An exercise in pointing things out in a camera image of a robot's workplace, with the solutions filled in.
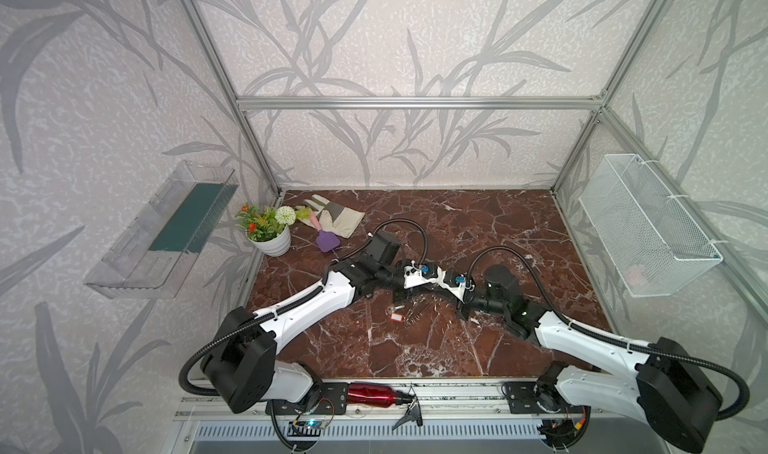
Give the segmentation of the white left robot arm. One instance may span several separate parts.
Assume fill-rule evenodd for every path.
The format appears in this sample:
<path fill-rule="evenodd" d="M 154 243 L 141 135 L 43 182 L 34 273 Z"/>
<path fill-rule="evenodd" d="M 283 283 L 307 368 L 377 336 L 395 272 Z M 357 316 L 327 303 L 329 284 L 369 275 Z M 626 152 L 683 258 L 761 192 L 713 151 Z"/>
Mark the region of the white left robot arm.
<path fill-rule="evenodd" d="M 213 394 L 240 414 L 265 401 L 303 409 L 321 398 L 322 380 L 308 367 L 286 363 L 278 354 L 299 334 L 373 291 L 401 287 L 404 275 L 393 265 L 401 243 L 386 232 L 372 235 L 356 258 L 331 263 L 321 279 L 273 306 L 249 313 L 231 311 L 200 359 Z"/>

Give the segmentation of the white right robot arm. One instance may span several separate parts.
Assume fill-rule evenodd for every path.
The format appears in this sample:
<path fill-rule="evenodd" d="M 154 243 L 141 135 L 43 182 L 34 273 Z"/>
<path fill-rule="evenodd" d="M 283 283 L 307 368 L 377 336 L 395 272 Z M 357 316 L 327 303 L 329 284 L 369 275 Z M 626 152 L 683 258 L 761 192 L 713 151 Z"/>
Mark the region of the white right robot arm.
<path fill-rule="evenodd" d="M 545 399 L 619 413 L 680 450 L 703 451 L 722 396 L 678 343 L 625 339 L 563 316 L 527 299 L 517 277 L 501 265 L 491 267 L 483 285 L 454 271 L 443 280 L 464 313 L 498 314 L 516 338 L 596 367 L 594 373 L 575 366 L 548 370 Z"/>

